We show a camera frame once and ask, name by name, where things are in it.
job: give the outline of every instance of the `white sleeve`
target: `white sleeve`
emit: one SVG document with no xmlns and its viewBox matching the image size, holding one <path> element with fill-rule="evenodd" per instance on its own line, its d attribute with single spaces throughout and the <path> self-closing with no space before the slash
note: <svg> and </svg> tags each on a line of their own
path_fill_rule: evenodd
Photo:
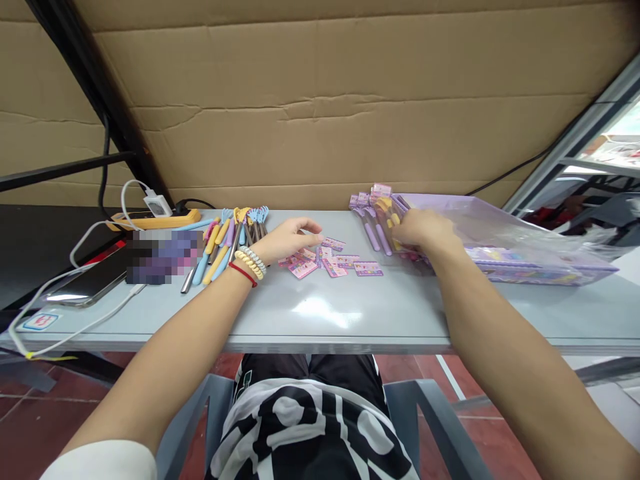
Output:
<svg viewBox="0 0 640 480">
<path fill-rule="evenodd" d="M 40 480 L 156 480 L 155 458 L 140 443 L 104 440 L 57 458 Z"/>
</svg>

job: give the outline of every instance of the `chair armrest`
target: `chair armrest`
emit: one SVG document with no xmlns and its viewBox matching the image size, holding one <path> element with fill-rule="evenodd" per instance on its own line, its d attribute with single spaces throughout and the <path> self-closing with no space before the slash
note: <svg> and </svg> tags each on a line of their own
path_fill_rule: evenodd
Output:
<svg viewBox="0 0 640 480">
<path fill-rule="evenodd" d="M 492 475 L 434 380 L 410 380 L 385 385 L 391 420 L 416 470 L 419 433 L 415 404 L 422 410 L 451 478 L 489 480 Z"/>
<path fill-rule="evenodd" d="M 155 456 L 158 480 L 173 480 L 180 476 L 191 440 L 195 434 L 205 404 L 207 409 L 206 456 L 203 473 L 209 467 L 213 453 L 220 445 L 222 426 L 231 406 L 233 380 L 208 374 L 191 398 L 169 424 Z"/>
</svg>

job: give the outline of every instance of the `pixelated area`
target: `pixelated area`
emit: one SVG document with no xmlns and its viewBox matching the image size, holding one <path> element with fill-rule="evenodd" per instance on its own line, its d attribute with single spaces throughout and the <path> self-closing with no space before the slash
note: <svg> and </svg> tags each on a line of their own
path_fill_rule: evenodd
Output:
<svg viewBox="0 0 640 480">
<path fill-rule="evenodd" d="M 127 283 L 164 285 L 173 276 L 184 276 L 197 265 L 203 252 L 203 232 L 200 230 L 131 232 L 127 242 L 131 250 L 131 265 L 127 268 Z"/>
</svg>

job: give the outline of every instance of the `black cable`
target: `black cable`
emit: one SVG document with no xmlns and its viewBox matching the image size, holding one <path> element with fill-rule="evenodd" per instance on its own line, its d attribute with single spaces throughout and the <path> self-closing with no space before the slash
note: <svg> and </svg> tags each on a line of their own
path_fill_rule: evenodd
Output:
<svg viewBox="0 0 640 480">
<path fill-rule="evenodd" d="M 562 130 L 562 132 L 560 133 L 560 135 L 557 136 L 557 138 L 551 142 L 551 144 L 545 148 L 544 150 L 542 150 L 542 152 L 538 153 L 536 156 L 530 158 L 529 160 L 525 160 L 522 163 L 519 163 L 518 165 L 516 165 L 514 168 L 512 168 L 511 170 L 509 170 L 506 173 L 503 173 L 502 175 L 500 175 L 498 178 L 494 178 L 493 180 L 491 180 L 490 182 L 485 183 L 484 185 L 482 185 L 481 187 L 476 188 L 476 190 L 472 190 L 469 193 L 466 193 L 465 196 L 466 197 L 470 197 L 471 195 L 475 195 L 476 193 L 478 193 L 480 190 L 484 190 L 485 188 L 488 188 L 490 186 L 492 186 L 494 183 L 499 182 L 500 180 L 502 180 L 503 178 L 508 177 L 510 174 L 512 174 L 515 171 L 520 170 L 522 167 L 526 167 L 528 164 L 535 162 L 536 160 L 544 157 L 546 154 L 548 154 L 551 150 L 553 150 L 558 143 L 560 143 L 565 136 L 568 134 L 568 132 L 575 126 L 576 123 L 578 123 L 578 121 L 584 116 L 584 114 L 586 112 L 588 112 L 588 110 L 594 106 L 594 105 L 604 105 L 604 104 L 610 104 L 610 103 L 620 103 L 623 105 L 628 105 L 629 102 L 627 101 L 602 101 L 602 102 L 591 102 L 590 104 L 588 104 L 584 110 L 582 110 L 582 112 L 578 113 L 578 115 L 576 115 L 573 120 L 571 120 L 571 122 L 569 122 L 569 124 L 564 128 L 564 130 Z"/>
<path fill-rule="evenodd" d="M 104 116 L 104 124 L 105 124 L 105 144 L 102 148 L 102 156 L 106 157 L 109 154 L 109 147 L 111 142 L 111 133 L 109 131 L 109 117 L 105 113 Z M 102 180 L 100 180 L 100 188 L 98 189 L 98 208 L 102 212 L 105 217 L 105 220 L 111 220 L 111 216 L 109 212 L 107 212 L 105 208 L 105 190 L 107 189 L 107 178 L 109 176 L 109 166 L 102 166 Z M 116 225 L 116 228 L 121 232 L 125 232 L 124 228 L 120 225 Z"/>
<path fill-rule="evenodd" d="M 204 200 L 198 200 L 198 199 L 183 199 L 180 200 L 179 202 L 176 202 L 175 204 L 175 214 L 176 215 L 183 215 L 185 214 L 185 211 L 187 210 L 186 208 L 186 204 L 187 202 L 197 202 L 197 203 L 202 203 L 203 205 L 208 206 L 211 210 L 215 210 L 215 207 L 210 204 L 209 202 L 205 202 Z"/>
</svg>

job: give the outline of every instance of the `red string bracelet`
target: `red string bracelet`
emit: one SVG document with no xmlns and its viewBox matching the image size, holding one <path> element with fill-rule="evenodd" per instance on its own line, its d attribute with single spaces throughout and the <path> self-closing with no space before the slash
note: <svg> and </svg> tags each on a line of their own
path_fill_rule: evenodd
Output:
<svg viewBox="0 0 640 480">
<path fill-rule="evenodd" d="M 242 270 L 242 268 L 237 267 L 236 265 L 234 265 L 233 263 L 230 263 L 229 266 L 235 270 L 238 270 L 238 272 L 242 273 L 246 278 L 249 279 L 249 281 L 251 282 L 251 284 L 253 285 L 251 288 L 256 288 L 258 286 L 258 282 L 256 282 L 252 276 L 250 276 L 250 274 L 248 274 L 247 272 L 245 272 L 244 270 Z"/>
</svg>

